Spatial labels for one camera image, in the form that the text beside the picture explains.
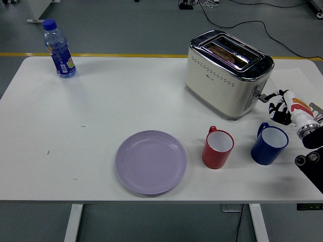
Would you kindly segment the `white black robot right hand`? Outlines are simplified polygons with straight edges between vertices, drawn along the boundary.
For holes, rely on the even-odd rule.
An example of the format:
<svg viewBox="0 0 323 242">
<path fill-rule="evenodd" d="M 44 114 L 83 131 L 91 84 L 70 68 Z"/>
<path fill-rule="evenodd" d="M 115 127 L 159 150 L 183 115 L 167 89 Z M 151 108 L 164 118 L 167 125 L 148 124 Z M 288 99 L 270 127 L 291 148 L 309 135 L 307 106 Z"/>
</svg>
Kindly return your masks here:
<svg viewBox="0 0 323 242">
<path fill-rule="evenodd" d="M 310 107 L 297 98 L 291 90 L 279 90 L 268 96 L 262 94 L 261 101 L 268 102 L 271 98 L 276 96 L 281 97 L 280 101 L 277 105 L 270 103 L 268 108 L 270 118 L 273 121 L 285 126 L 294 123 L 298 128 L 305 125 L 320 127 L 320 124 L 314 120 L 314 115 Z"/>
</svg>

